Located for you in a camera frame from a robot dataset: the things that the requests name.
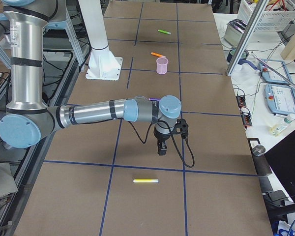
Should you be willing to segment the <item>yellow marker pen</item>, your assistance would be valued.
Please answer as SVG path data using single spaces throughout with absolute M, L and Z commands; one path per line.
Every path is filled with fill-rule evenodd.
M 133 179 L 133 183 L 159 183 L 159 179 Z

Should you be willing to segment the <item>purple marker pen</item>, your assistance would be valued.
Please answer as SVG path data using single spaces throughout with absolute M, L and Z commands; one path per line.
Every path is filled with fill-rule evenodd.
M 149 98 L 149 101 L 160 101 L 160 98 Z

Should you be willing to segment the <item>orange marker pen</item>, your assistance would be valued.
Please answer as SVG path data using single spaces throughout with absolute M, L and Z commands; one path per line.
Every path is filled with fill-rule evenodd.
M 159 58 L 166 58 L 165 55 L 158 54 L 158 53 L 155 53 L 155 52 L 151 52 L 150 54 L 153 55 L 153 56 L 159 57 Z

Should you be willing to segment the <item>green marker pen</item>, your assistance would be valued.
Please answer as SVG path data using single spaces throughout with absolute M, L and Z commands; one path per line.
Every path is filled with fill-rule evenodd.
M 167 34 L 167 35 L 171 35 L 172 34 L 171 32 L 166 31 L 166 30 L 162 30 L 162 29 L 158 29 L 157 31 L 160 32 L 160 33 L 163 33 L 163 34 Z

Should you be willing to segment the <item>lower orange circuit board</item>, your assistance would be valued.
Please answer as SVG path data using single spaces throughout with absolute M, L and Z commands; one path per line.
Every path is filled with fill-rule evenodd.
M 242 112 L 240 115 L 243 122 L 243 126 L 245 128 L 252 127 L 251 114 Z

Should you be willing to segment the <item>orange circuit board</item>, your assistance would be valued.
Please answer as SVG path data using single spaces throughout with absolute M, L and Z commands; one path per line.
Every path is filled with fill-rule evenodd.
M 236 100 L 239 108 L 246 107 L 245 95 L 236 96 Z
M 243 126 L 245 128 L 252 127 L 251 114 L 242 112 L 240 115 L 243 122 Z

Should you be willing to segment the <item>upper orange circuit board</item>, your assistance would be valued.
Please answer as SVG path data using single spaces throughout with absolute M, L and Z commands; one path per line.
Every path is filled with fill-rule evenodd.
M 245 95 L 236 96 L 236 100 L 239 108 L 246 107 Z

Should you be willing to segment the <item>small metal cup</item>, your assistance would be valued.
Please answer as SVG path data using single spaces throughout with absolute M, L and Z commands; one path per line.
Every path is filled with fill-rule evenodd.
M 256 145 L 252 148 L 252 154 L 256 157 L 264 155 L 266 152 L 266 148 L 263 145 Z

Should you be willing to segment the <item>black monitor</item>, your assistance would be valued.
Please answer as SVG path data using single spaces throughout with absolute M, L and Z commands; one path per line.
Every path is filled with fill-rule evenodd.
M 267 151 L 265 158 L 295 202 L 295 130 Z

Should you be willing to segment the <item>lower blue teach pendant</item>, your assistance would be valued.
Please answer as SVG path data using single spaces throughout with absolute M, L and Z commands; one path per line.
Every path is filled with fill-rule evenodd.
M 290 86 L 267 84 L 265 99 L 273 114 L 284 116 L 295 114 L 295 90 Z

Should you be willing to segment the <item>silver toaster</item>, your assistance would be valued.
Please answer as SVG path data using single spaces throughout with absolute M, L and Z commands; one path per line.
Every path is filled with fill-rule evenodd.
M 234 19 L 229 21 L 224 35 L 225 40 L 232 46 L 236 47 L 239 44 L 246 27 L 247 23 L 243 20 Z

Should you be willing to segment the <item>upper blue teach pendant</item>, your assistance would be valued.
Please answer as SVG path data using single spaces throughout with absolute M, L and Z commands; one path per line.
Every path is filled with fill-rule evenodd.
M 286 67 L 286 63 L 283 60 L 269 59 L 266 60 L 266 64 L 273 68 L 273 70 L 271 70 L 268 66 L 262 64 L 261 62 L 258 63 L 258 68 L 261 71 L 261 77 L 267 83 L 287 85 L 288 82 L 277 73 L 284 76 L 289 82 L 292 81 L 289 71 Z

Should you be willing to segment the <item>white plastic crate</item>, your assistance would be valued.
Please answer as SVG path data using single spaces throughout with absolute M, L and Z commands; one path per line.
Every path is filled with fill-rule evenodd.
M 265 11 L 258 20 L 255 31 L 282 31 L 292 20 L 295 19 L 295 4 L 291 0 L 285 0 L 285 8 L 279 9 L 283 6 L 278 2 L 276 6 L 269 11 L 271 6 L 266 7 Z M 242 0 L 238 10 L 237 18 L 248 23 L 256 3 L 250 0 Z

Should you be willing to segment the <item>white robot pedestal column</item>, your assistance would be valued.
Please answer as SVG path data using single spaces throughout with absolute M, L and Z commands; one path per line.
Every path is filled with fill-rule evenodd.
M 100 1 L 80 0 L 79 5 L 91 47 L 86 78 L 117 81 L 123 58 L 109 49 Z

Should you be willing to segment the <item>aluminium frame post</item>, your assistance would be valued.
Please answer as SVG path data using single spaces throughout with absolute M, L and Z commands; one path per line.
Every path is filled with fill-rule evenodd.
M 229 55 L 231 56 L 231 60 L 229 62 L 226 75 L 231 76 L 233 71 L 235 70 L 235 67 L 239 63 L 239 60 L 241 59 L 241 56 L 248 44 L 248 41 L 255 31 L 255 28 L 258 24 L 259 19 L 261 18 L 262 14 L 265 11 L 266 5 L 268 1 L 267 0 L 260 0 L 258 1 L 249 21 L 248 25 L 244 31 L 244 34 L 242 35 L 239 44 L 237 45 L 236 48 L 233 48 L 229 50 Z

